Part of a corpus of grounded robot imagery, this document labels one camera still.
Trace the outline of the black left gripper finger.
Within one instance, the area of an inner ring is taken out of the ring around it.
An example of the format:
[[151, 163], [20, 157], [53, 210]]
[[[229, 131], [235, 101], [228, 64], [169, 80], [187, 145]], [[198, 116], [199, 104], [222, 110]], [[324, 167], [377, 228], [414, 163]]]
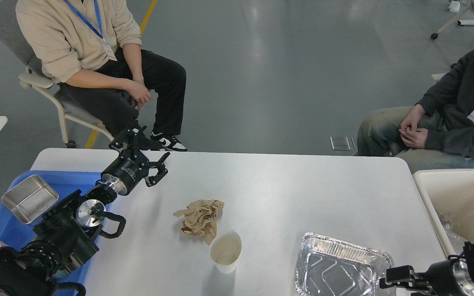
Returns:
[[139, 149], [138, 129], [124, 129], [109, 143], [109, 148], [116, 150], [121, 159], [147, 159]]
[[160, 157], [158, 161], [152, 162], [147, 161], [145, 168], [148, 170], [156, 169], [157, 173], [154, 176], [146, 176], [144, 178], [147, 187], [152, 187], [158, 184], [164, 176], [168, 173], [168, 170], [165, 166], [165, 160], [170, 156], [170, 152], [166, 152]]

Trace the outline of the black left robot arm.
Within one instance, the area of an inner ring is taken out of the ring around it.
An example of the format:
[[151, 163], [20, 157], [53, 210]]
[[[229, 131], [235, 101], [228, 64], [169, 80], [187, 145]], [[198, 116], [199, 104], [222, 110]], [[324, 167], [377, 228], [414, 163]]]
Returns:
[[107, 210], [118, 196], [126, 196], [144, 180], [156, 185], [166, 174], [166, 152], [150, 161], [139, 149], [140, 129], [125, 129], [109, 147], [119, 155], [86, 194], [76, 190], [62, 201], [39, 176], [30, 176], [2, 198], [8, 210], [23, 224], [41, 217], [35, 238], [15, 250], [0, 246], [0, 296], [54, 296], [72, 291], [84, 296], [78, 282], [59, 282], [56, 274], [70, 274], [99, 251], [98, 236], [113, 239], [124, 231], [126, 219]]

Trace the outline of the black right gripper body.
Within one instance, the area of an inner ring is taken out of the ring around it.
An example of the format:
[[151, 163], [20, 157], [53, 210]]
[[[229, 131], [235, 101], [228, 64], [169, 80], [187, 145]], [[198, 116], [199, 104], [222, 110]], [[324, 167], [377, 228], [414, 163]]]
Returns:
[[463, 261], [445, 260], [432, 264], [424, 277], [436, 296], [472, 295], [472, 281]]

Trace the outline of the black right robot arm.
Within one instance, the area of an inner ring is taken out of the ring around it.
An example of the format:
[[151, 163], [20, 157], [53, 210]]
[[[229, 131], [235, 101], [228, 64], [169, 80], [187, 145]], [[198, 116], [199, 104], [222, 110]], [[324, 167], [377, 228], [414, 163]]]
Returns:
[[423, 273], [410, 265], [388, 268], [379, 287], [403, 288], [412, 296], [474, 296], [474, 243], [466, 241], [460, 255], [431, 264]]

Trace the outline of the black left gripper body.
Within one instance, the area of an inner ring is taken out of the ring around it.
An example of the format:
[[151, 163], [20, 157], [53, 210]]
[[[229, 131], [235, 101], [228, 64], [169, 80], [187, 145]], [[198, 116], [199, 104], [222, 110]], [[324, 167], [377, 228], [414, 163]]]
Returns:
[[100, 175], [101, 183], [111, 187], [118, 195], [129, 195], [144, 180], [148, 187], [156, 185], [154, 176], [149, 172], [156, 164], [149, 161], [144, 154], [128, 157], [119, 155]]

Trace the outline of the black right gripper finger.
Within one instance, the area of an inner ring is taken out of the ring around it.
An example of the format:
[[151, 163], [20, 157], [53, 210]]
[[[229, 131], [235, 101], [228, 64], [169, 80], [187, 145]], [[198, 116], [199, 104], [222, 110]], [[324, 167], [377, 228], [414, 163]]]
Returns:
[[410, 265], [388, 268], [379, 279], [380, 289], [403, 288], [406, 290], [431, 290], [431, 285], [423, 276], [416, 273]]

